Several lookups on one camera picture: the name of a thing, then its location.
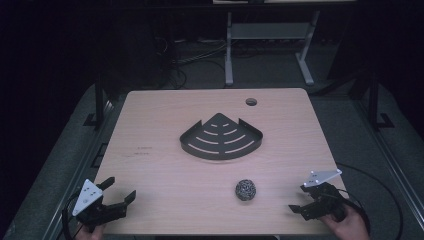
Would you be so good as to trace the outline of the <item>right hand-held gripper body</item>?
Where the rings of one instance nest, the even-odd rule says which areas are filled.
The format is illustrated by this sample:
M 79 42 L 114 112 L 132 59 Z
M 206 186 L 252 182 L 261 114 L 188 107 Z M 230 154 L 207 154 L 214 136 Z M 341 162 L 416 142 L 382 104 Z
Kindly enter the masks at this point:
M 311 171 L 307 180 L 302 184 L 306 187 L 316 187 L 316 197 L 312 198 L 316 218 L 318 219 L 325 215 L 332 215 L 336 222 L 341 222 L 345 219 L 346 213 L 342 203 L 343 197 L 339 194 L 337 188 L 330 184 L 329 181 L 339 176 L 341 170 L 328 171 Z

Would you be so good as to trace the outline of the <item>steel wool ball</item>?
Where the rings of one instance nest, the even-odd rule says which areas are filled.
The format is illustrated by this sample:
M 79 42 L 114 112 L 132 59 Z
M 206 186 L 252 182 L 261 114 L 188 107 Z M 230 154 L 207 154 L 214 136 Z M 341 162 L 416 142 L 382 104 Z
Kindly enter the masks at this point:
M 250 201 L 256 195 L 256 186 L 252 180 L 243 179 L 237 183 L 235 194 L 241 201 Z

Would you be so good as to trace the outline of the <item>person's left hand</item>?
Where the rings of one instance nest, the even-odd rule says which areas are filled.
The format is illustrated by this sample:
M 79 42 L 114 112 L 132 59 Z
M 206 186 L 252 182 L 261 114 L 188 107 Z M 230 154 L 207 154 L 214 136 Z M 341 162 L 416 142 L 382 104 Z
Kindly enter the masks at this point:
M 77 232 L 74 237 L 75 240 L 103 240 L 104 230 L 106 225 L 96 226 L 93 231 L 81 223 L 77 225 Z

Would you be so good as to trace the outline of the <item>aluminium frame rail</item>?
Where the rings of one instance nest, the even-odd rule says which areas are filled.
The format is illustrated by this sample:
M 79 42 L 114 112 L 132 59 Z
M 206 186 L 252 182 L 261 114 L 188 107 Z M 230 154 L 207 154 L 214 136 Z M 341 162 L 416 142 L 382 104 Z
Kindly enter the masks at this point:
M 367 107 L 362 101 L 355 101 L 354 106 L 371 131 L 414 221 L 424 233 L 424 141 L 396 104 L 384 104 L 383 111 L 376 113 L 374 107 Z
M 81 187 L 86 179 L 93 180 L 101 164 L 105 149 L 111 136 L 114 106 L 107 100 L 105 119 L 99 130 L 84 126 L 89 110 L 82 118 L 72 117 L 69 126 L 65 127 L 54 155 L 54 165 L 49 171 L 49 183 L 55 186 L 49 188 L 51 194 L 58 193 L 57 204 L 49 218 L 47 228 L 42 234 L 42 240 L 63 240 L 62 220 L 72 220 L 71 210 L 78 198 Z

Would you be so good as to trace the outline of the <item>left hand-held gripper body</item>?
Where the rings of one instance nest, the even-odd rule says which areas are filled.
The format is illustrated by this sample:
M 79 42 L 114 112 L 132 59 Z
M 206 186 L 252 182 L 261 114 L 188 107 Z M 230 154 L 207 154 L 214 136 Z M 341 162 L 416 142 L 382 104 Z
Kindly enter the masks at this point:
M 112 221 L 112 211 L 102 203 L 103 191 L 89 179 L 84 181 L 72 215 L 91 231 L 96 226 Z

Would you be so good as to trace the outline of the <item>person's right hand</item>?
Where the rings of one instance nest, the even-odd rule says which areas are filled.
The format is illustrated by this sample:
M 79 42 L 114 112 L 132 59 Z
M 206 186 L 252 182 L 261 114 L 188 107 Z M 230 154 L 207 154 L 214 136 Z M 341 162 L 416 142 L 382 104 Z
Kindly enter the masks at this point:
M 352 207 L 344 206 L 346 217 L 336 222 L 331 215 L 319 218 L 339 240 L 370 240 L 366 225 L 360 214 Z

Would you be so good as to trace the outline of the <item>black metal post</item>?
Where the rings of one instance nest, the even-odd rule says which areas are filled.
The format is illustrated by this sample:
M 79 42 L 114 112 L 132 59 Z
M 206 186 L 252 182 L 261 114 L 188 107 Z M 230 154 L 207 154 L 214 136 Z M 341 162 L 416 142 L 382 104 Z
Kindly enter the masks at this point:
M 371 75 L 368 96 L 368 121 L 374 131 L 382 128 L 394 128 L 394 124 L 386 113 L 378 111 L 379 103 L 379 83 L 377 74 Z
M 98 75 L 94 84 L 94 103 L 95 112 L 87 115 L 84 126 L 93 127 L 95 131 L 99 130 L 105 119 L 105 107 L 107 97 L 105 91 L 105 81 L 101 75 Z

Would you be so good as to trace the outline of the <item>black metal corner shelf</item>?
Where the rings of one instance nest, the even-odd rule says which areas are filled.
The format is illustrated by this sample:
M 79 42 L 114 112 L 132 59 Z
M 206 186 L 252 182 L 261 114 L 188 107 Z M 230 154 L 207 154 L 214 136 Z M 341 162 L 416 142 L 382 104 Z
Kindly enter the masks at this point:
M 222 113 L 206 123 L 198 121 L 179 138 L 181 148 L 195 157 L 224 161 L 246 156 L 262 144 L 263 133 L 246 121 L 235 122 Z

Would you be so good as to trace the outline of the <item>grey metal desk frame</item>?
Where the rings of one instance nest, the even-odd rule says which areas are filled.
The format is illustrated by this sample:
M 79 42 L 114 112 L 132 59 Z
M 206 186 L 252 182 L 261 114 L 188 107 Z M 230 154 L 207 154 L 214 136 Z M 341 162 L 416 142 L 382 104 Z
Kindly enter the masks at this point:
M 234 23 L 232 13 L 227 13 L 225 85 L 234 84 L 232 64 L 232 43 L 235 40 L 303 40 L 303 48 L 295 54 L 296 61 L 307 86 L 314 85 L 306 57 L 320 16 L 314 11 L 309 22 L 300 23 Z

